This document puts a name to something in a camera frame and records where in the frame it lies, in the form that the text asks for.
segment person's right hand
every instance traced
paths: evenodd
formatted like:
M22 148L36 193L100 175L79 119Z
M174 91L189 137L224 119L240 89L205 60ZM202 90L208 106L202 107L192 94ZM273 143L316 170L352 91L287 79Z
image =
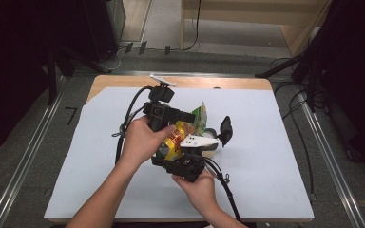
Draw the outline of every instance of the person's right hand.
M189 182L182 177L172 175L172 179L182 188L189 201L204 217L215 210L220 210L216 202L215 178L203 169L195 182Z

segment gray floor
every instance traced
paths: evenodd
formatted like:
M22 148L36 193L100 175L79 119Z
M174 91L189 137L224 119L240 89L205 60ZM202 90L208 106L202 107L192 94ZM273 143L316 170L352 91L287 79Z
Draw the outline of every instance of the gray floor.
M262 42L263 38L260 36L257 39ZM238 54L237 52L224 52L223 54L212 54L209 52L172 52L170 55L165 56L161 50L150 49L147 49L145 54L138 55L138 50L134 48L128 54L124 54L122 51L119 52L119 57L122 62L112 73L116 74L117 71L138 70L225 73L237 74L237 77L251 77L254 73L260 73L269 69L270 63L274 58L287 57L287 55L280 56L277 53L279 52L275 52L277 56L273 55L268 57L255 53ZM103 63L107 67L116 67L118 64L116 55ZM86 102L91 84L97 75L85 66L77 64L75 66L76 73L73 78L68 79L63 99L54 115L47 135L41 143L25 182L11 207L4 227L50 227L54 225L54 223L44 220L43 215L70 146L74 129L78 123L80 110ZM291 71L292 69L290 68L286 69L280 73L282 76L271 78L271 81L273 81L272 85L276 86L278 84L276 82L282 79L289 80L288 75L290 75ZM287 113L289 101L296 92L296 88L293 86L287 86L279 91L277 103L282 115ZM5 144L0 147L0 196L10 181L17 163L21 160L29 140L47 108L47 100L48 94L45 92L16 126ZM70 125L67 125L67 122L70 119L71 110L67 110L67 106L79 107L79 111L76 113ZM324 133L335 152L339 166L349 182L365 218L365 162L355 163L349 161L346 156L344 143L337 135L330 117L321 110L317 112L317 115L324 129ZM295 112L295 118L298 121L310 151L317 195L317 201L313 203L316 218L312 222L305 224L305 227L352 227L325 161L322 159L313 132L301 109ZM304 185L307 191L309 191L310 178L301 141L291 119L286 118L284 124L298 162ZM258 226L297 227L293 223L259 223Z

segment wooden table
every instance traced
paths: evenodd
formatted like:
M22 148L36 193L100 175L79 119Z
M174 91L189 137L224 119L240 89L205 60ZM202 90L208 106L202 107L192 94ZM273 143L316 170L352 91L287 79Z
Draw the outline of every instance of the wooden table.
M170 106L191 111L202 102L207 127L219 130L226 115L234 136L214 161L230 175L230 190L243 221L307 222L314 218L293 150L269 82L252 78L164 77L177 83ZM114 165L117 139L138 87L156 86L148 76L98 76L84 106L56 182L45 219L64 222L100 186ZM147 102L142 94L136 106ZM220 207L234 216L219 183ZM161 167L145 162L132 179L115 220L201 221L185 193Z
M202 0L200 20L280 25L293 56L322 25L331 0ZM182 0L181 49L184 19L197 19L199 0Z

